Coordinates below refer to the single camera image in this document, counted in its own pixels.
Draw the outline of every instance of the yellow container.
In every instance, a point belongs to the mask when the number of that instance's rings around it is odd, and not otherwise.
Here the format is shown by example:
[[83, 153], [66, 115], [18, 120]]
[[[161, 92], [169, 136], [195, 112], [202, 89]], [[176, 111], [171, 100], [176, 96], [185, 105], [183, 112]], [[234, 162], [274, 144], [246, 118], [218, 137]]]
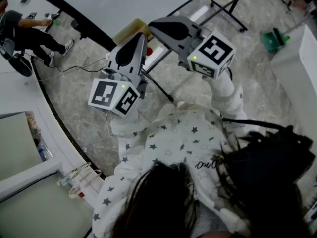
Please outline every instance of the yellow container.
[[139, 32], [144, 33], [147, 38], [151, 35], [147, 24], [144, 23], [142, 20], [135, 18], [126, 27], [124, 27], [119, 33], [117, 33], [116, 36], [113, 37], [113, 41], [116, 44], [119, 44], [128, 36], [131, 36]]

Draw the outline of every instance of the white cube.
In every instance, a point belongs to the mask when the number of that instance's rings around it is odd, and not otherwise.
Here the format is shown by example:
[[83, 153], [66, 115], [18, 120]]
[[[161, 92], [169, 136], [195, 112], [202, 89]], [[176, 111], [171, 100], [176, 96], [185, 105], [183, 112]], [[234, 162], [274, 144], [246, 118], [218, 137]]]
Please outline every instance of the white cube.
[[88, 105], [125, 117], [139, 96], [130, 82], [95, 78]]
[[231, 64], [236, 48], [218, 31], [213, 31], [187, 57], [191, 71], [217, 79]]

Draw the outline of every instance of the gray tile floor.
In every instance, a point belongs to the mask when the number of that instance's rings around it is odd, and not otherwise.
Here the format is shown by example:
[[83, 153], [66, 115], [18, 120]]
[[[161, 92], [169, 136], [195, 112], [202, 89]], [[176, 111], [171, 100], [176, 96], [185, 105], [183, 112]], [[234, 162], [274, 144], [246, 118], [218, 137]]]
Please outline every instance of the gray tile floor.
[[[215, 1], [226, 4], [231, 0]], [[190, 17], [203, 5], [209, 4], [210, 0], [195, 0], [181, 9], [180, 14]], [[215, 7], [210, 8], [198, 23], [215, 10]], [[292, 104], [270, 69], [272, 54], [264, 49], [259, 36], [260, 32], [271, 31], [273, 27], [286, 31], [303, 18], [300, 11], [292, 11], [291, 15], [286, 14], [286, 11], [280, 0], [240, 0], [234, 15], [249, 28], [246, 33], [239, 33], [237, 24], [223, 13], [205, 26], [211, 30], [217, 29], [237, 47], [231, 69], [234, 79], [244, 88], [247, 114], [258, 120], [281, 125], [292, 124], [300, 132]], [[90, 39], [79, 40], [78, 32], [70, 26], [72, 19], [68, 15], [63, 13], [60, 19], [62, 25], [53, 26], [49, 33], [60, 43], [65, 43], [70, 38], [75, 40], [74, 47], [66, 57], [55, 55], [54, 63], [60, 70], [73, 65], [88, 65], [105, 56], [107, 50]], [[309, 26], [317, 33], [316, 25], [309, 22]], [[171, 53], [151, 72], [151, 76], [173, 95], [175, 101], [208, 105], [211, 101], [210, 88], [202, 81], [201, 76], [187, 72], [178, 67], [177, 63], [177, 55]], [[61, 73], [56, 68], [47, 68], [39, 61], [36, 61], [36, 65], [42, 79], [57, 77], [43, 82], [54, 107], [92, 161], [106, 175], [111, 175], [119, 161], [117, 143], [108, 135], [105, 114], [87, 105], [92, 81], [98, 77], [98, 73], [77, 70], [58, 77]], [[103, 66], [104, 60], [87, 69], [98, 70]], [[165, 95], [150, 82], [140, 110], [149, 120], [153, 120], [167, 102]], [[313, 174], [310, 174], [310, 178], [304, 182], [304, 198], [310, 198], [308, 195], [313, 193], [310, 190], [313, 178]]]

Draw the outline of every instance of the man in black clothing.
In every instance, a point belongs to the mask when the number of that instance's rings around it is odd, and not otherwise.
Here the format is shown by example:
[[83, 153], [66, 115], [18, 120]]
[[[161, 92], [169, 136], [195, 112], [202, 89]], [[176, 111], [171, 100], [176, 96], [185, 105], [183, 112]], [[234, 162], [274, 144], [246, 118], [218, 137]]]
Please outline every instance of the man in black clothing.
[[[7, 6], [7, 0], [0, 0], [0, 16], [4, 20], [4, 29], [1, 33], [2, 36], [15, 42], [15, 50], [30, 49], [44, 61], [46, 66], [51, 67], [54, 51], [58, 51], [65, 56], [73, 46], [74, 41], [72, 39], [66, 45], [61, 45], [51, 35], [33, 28], [35, 26], [48, 26], [51, 24], [51, 20], [22, 19], [22, 14], [19, 12], [14, 10], [6, 12]], [[40, 45], [52, 50], [51, 53], [47, 55]]]

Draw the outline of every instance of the person in star print hoodie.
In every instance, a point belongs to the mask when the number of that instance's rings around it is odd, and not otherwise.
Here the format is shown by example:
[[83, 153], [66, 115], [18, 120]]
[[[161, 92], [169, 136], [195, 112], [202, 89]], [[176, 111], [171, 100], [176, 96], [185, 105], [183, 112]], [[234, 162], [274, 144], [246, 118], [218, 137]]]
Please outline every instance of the person in star print hoodie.
[[247, 119], [242, 88], [226, 73], [204, 80], [210, 107], [166, 104], [152, 123], [134, 108], [111, 122], [121, 163], [99, 192], [94, 238], [250, 236], [245, 212], [222, 191], [219, 153], [244, 147], [239, 138], [258, 127], [222, 122]]

